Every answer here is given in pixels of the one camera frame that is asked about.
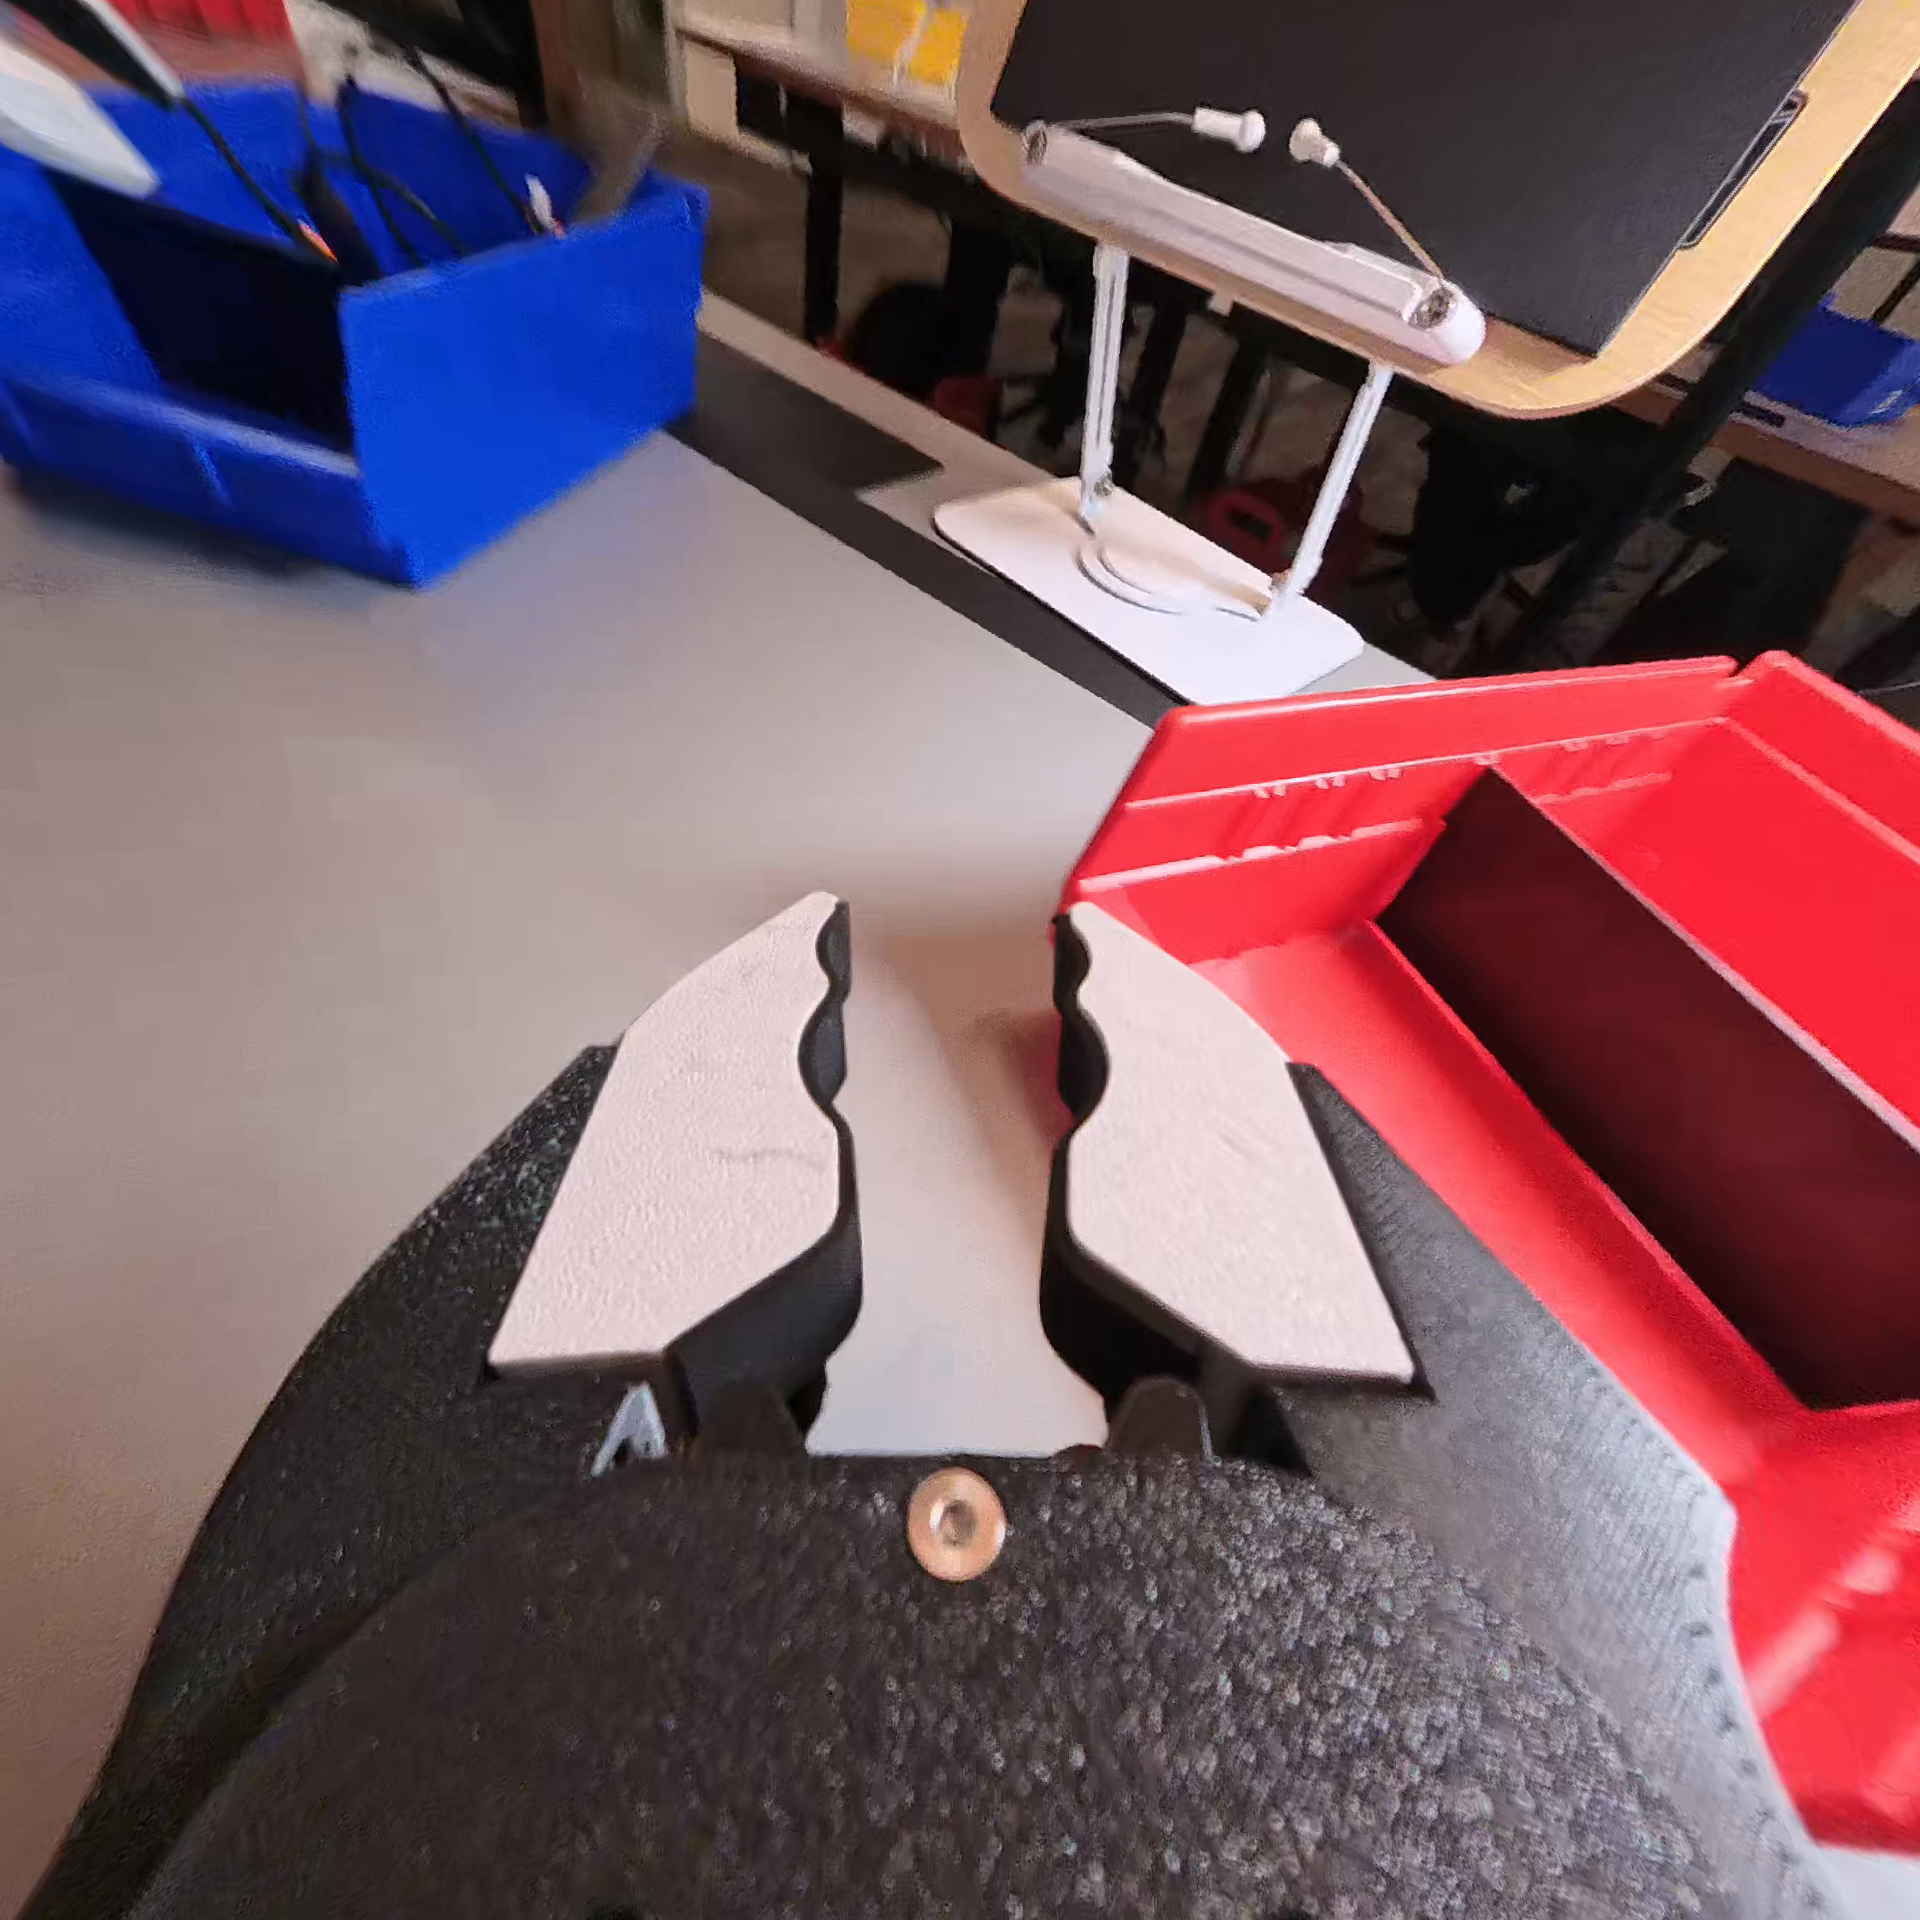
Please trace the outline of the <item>black board with wooden rim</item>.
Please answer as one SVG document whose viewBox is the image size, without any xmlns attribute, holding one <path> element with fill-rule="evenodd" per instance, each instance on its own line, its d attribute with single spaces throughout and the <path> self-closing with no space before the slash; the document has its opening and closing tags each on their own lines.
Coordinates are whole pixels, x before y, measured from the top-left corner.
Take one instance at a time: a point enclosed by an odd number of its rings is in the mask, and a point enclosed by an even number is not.
<svg viewBox="0 0 1920 1920">
<path fill-rule="evenodd" d="M 1916 4 L 976 4 L 957 122 L 1000 197 L 1236 308 L 1378 359 L 1482 413 L 1610 404 L 1687 359 L 1773 266 L 1916 81 Z M 1112 129 L 1198 198 L 1398 252 L 1315 122 L 1486 317 L 1458 366 L 1315 310 L 1126 203 L 1066 205 L 1024 131 L 1259 112 L 1256 153 Z"/>
</svg>

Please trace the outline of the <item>wooden desk with black legs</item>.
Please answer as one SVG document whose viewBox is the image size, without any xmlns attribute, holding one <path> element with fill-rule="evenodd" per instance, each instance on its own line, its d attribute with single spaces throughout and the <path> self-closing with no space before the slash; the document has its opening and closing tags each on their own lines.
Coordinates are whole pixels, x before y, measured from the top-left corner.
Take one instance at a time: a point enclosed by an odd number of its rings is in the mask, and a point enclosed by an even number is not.
<svg viewBox="0 0 1920 1920">
<path fill-rule="evenodd" d="M 854 181 L 938 205 L 974 178 L 957 91 L 894 84 L 852 60 L 846 3 L 665 6 L 675 104 L 693 135 L 803 187 L 803 339 L 838 330 L 846 203 Z"/>
</svg>

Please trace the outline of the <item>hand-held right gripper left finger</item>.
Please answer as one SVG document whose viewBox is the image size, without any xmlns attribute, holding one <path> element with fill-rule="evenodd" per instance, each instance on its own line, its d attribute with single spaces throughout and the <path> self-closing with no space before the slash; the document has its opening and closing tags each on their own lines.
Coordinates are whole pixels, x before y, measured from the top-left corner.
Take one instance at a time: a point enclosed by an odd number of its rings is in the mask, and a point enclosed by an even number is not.
<svg viewBox="0 0 1920 1920">
<path fill-rule="evenodd" d="M 485 1353 L 620 1374 L 693 1439 L 778 1407 L 800 1439 L 863 1308 L 848 1076 L 852 913 L 809 893 L 620 1035 Z"/>
</svg>

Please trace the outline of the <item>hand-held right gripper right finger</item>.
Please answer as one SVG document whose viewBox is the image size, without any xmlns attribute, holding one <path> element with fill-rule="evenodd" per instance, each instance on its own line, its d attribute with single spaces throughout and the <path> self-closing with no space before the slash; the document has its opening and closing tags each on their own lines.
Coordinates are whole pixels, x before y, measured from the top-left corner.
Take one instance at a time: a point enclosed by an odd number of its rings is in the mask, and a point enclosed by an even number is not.
<svg viewBox="0 0 1920 1920">
<path fill-rule="evenodd" d="M 1144 1380 L 1238 1411 L 1269 1384 L 1404 1393 L 1401 1320 L 1285 1049 L 1096 904 L 1054 925 L 1048 1342 L 1105 1409 Z"/>
</svg>

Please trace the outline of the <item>wooden table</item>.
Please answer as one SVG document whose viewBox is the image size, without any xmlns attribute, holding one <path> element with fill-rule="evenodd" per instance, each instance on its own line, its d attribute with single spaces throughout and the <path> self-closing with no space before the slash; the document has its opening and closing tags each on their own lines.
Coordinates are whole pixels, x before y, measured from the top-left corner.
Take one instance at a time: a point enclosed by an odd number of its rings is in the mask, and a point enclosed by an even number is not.
<svg viewBox="0 0 1920 1920">
<path fill-rule="evenodd" d="M 1703 449 L 1694 472 L 1747 463 L 1866 509 L 1904 535 L 1918 531 L 1918 408 L 1889 423 L 1838 426 L 1762 394 L 1747 394 Z"/>
</svg>

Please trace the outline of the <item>white tablet stand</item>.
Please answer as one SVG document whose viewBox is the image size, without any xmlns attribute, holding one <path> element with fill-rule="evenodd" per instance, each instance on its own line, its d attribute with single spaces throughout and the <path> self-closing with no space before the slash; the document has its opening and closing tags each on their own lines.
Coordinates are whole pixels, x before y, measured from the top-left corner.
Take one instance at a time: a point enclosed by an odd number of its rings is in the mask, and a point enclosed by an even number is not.
<svg viewBox="0 0 1920 1920">
<path fill-rule="evenodd" d="M 1096 241 L 1093 327 L 1077 477 L 1007 488 L 938 507 L 936 532 L 1022 589 L 1182 705 L 1247 705 L 1299 694 L 1358 660 L 1358 630 L 1311 599 L 1401 360 L 1453 368 L 1484 348 L 1482 308 L 1356 172 L 1317 122 L 1295 122 L 1293 164 L 1331 172 L 1403 244 L 1404 262 L 1310 238 L 1209 198 L 1105 140 L 1170 128 L 1256 157 L 1260 112 L 1189 112 L 1033 122 L 1021 135 L 1022 197 Z M 1130 493 L 1117 476 L 1117 391 L 1130 272 L 1140 249 L 1177 252 L 1215 292 L 1245 283 L 1360 332 L 1370 360 L 1292 560 L 1260 572 Z"/>
</svg>

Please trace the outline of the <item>red plastic bin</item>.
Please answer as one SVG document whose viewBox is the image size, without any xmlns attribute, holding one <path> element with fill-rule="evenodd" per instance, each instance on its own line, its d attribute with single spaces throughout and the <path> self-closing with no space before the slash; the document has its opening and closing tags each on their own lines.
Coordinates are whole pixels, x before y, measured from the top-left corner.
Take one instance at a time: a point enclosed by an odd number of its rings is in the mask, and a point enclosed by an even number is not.
<svg viewBox="0 0 1920 1920">
<path fill-rule="evenodd" d="M 1182 708 L 1069 877 L 1730 1498 L 1812 1834 L 1916 1856 L 1918 745 L 1789 656 Z"/>
</svg>

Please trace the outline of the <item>yellow box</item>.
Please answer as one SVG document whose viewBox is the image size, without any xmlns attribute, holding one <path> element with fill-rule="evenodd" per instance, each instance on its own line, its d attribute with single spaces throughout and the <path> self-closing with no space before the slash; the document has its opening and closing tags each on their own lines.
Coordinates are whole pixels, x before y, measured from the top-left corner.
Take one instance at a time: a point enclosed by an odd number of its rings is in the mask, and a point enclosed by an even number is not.
<svg viewBox="0 0 1920 1920">
<path fill-rule="evenodd" d="M 972 12 L 950 3 L 846 3 L 852 60 L 894 84 L 951 91 L 960 78 Z"/>
</svg>

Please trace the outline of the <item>blue plastic bin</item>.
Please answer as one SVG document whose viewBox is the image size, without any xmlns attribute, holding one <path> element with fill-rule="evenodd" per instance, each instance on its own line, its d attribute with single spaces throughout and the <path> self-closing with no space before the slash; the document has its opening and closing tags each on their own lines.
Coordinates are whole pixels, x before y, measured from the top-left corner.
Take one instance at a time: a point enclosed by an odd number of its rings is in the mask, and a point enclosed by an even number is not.
<svg viewBox="0 0 1920 1920">
<path fill-rule="evenodd" d="M 421 587 L 697 398 L 709 194 L 346 84 L 211 88 L 208 123 L 334 257 L 294 247 L 187 116 L 104 109 L 129 198 L 5 153 L 5 463 Z"/>
<path fill-rule="evenodd" d="M 1887 426 L 1918 404 L 1918 339 L 1822 304 L 1753 391 L 1838 430 Z"/>
</svg>

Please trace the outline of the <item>black metal pole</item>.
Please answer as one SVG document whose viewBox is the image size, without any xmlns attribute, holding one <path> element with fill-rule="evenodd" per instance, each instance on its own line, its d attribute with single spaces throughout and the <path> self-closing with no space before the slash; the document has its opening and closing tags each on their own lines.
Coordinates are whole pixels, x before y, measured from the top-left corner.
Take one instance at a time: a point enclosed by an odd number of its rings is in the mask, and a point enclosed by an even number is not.
<svg viewBox="0 0 1920 1920">
<path fill-rule="evenodd" d="M 1868 131 L 1858 153 L 1826 187 L 1813 208 L 1793 227 L 1722 326 L 1719 351 L 1680 400 L 1625 488 L 1572 543 L 1527 615 L 1488 656 L 1494 671 L 1529 668 L 1547 660 L 1565 636 L 1577 606 L 1603 578 L 1628 540 L 1676 498 L 1694 459 L 1760 374 L 1789 348 L 1789 339 L 1859 252 L 1875 244 L 1904 208 L 1918 181 L 1918 81 L 1909 78 L 1895 104 Z"/>
</svg>

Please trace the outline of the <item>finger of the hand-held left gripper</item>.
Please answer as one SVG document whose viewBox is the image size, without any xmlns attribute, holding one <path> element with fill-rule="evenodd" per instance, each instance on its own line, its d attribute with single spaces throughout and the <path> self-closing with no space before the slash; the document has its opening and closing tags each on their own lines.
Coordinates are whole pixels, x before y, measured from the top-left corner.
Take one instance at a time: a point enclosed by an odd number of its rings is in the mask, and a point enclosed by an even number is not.
<svg viewBox="0 0 1920 1920">
<path fill-rule="evenodd" d="M 18 45 L 3 46 L 5 150 L 123 197 L 155 197 L 160 178 L 101 108 Z"/>
</svg>

